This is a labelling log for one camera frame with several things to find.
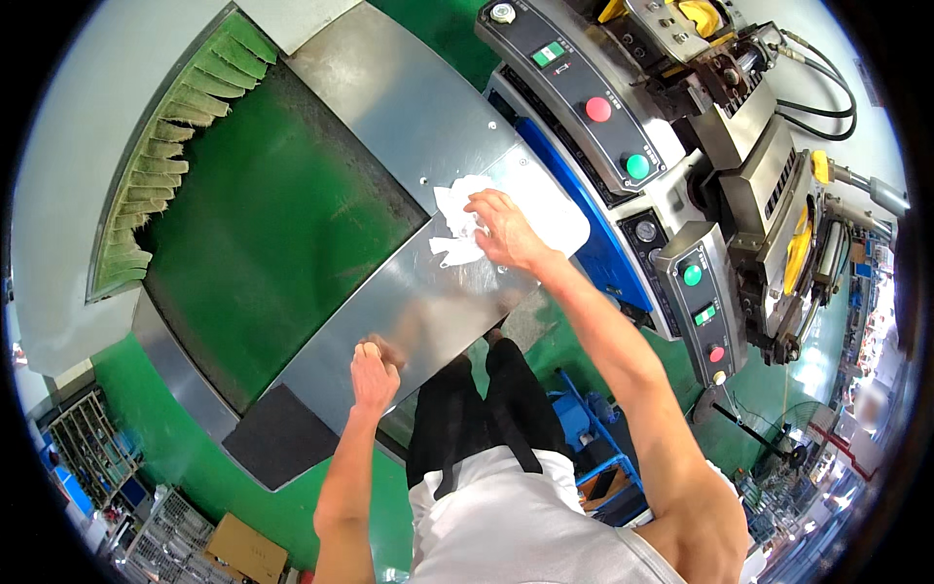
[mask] screw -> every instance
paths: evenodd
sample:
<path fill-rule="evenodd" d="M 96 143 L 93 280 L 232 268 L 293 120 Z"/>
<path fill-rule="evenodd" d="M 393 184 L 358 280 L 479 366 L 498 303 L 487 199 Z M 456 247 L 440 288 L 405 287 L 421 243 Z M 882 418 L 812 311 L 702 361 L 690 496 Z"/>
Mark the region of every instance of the screw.
<path fill-rule="evenodd" d="M 727 81 L 728 85 L 737 85 L 740 82 L 740 74 L 736 72 L 736 69 L 730 67 L 724 69 L 723 79 Z"/>

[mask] red button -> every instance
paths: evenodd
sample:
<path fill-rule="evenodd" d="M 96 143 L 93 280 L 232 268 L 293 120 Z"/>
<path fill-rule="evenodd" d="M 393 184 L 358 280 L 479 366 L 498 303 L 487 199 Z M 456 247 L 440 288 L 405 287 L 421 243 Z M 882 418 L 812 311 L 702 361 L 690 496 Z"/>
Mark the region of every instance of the red button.
<path fill-rule="evenodd" d="M 610 119 L 610 102 L 602 97 L 591 97 L 587 100 L 587 115 L 594 121 L 607 121 Z"/>

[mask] person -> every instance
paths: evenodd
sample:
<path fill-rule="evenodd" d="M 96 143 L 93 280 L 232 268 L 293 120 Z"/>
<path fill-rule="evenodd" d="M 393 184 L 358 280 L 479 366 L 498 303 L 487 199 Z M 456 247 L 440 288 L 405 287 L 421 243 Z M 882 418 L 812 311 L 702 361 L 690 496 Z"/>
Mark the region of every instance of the person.
<path fill-rule="evenodd" d="M 422 386 L 406 474 L 414 557 L 409 582 L 735 584 L 747 550 L 742 507 L 687 427 L 658 356 L 510 198 L 485 190 L 464 208 L 489 229 L 496 264 L 527 270 L 555 298 L 629 421 L 654 520 L 635 529 L 587 517 L 563 432 L 512 341 L 490 344 L 487 399 L 466 357 Z M 316 582 L 373 582 L 368 542 L 375 429 L 399 388 L 373 342 L 354 349 L 356 396 L 315 511 Z"/>

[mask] black mat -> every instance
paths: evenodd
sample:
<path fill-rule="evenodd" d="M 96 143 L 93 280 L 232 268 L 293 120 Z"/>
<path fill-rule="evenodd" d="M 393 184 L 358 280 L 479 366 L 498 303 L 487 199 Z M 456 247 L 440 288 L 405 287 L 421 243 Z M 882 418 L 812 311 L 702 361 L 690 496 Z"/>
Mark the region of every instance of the black mat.
<path fill-rule="evenodd" d="M 223 446 L 263 486 L 275 491 L 337 449 L 338 437 L 286 387 L 260 398 Z"/>

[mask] factory floor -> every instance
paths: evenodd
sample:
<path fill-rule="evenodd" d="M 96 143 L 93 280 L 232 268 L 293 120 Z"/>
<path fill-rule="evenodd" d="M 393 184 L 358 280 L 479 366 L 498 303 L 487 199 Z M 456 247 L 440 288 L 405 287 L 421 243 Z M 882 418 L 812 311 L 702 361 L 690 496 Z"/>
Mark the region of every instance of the factory floor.
<path fill-rule="evenodd" d="M 498 60 L 474 37 L 481 0 L 445 0 L 433 10 L 416 0 L 372 4 L 421 38 L 477 89 L 483 88 Z M 233 103 L 228 118 L 187 145 L 191 171 L 169 210 L 155 219 L 141 241 L 155 253 L 147 286 L 163 299 L 163 313 L 186 339 L 192 357 L 212 381 L 227 388 L 228 399 L 241 410 L 424 220 L 404 206 L 381 202 L 381 191 L 372 181 L 361 181 L 358 166 L 322 158 L 327 149 L 321 136 L 302 128 L 320 128 L 326 121 L 311 120 L 311 109 L 292 99 L 295 89 L 284 67 L 274 69 L 259 88 Z M 355 163 L 367 163 L 358 151 L 348 155 Z M 347 243 L 331 245 L 335 241 Z M 727 387 L 754 429 L 769 435 L 774 432 L 771 424 L 780 425 L 794 405 L 828 400 L 847 296 L 841 290 L 819 314 L 808 347 L 793 365 L 767 367 L 757 349 L 750 348 L 748 365 Z M 504 330 L 525 350 L 546 387 L 560 366 L 581 390 L 605 392 L 547 294 L 531 296 Z M 684 344 L 645 336 L 687 413 L 701 387 Z M 469 349 L 474 363 L 482 363 L 484 350 L 482 341 Z M 233 512 L 286 548 L 293 564 L 314 566 L 318 540 L 312 516 L 326 463 L 269 493 L 194 423 L 132 335 L 92 361 L 111 416 L 143 450 L 141 472 L 150 482 L 178 485 L 214 520 Z M 482 367 L 475 376 L 485 388 Z M 728 475 L 748 468 L 758 455 L 758 444 L 725 419 L 714 418 L 694 432 L 705 455 Z M 407 570 L 412 534 L 405 474 L 379 452 L 371 517 L 377 573 Z"/>

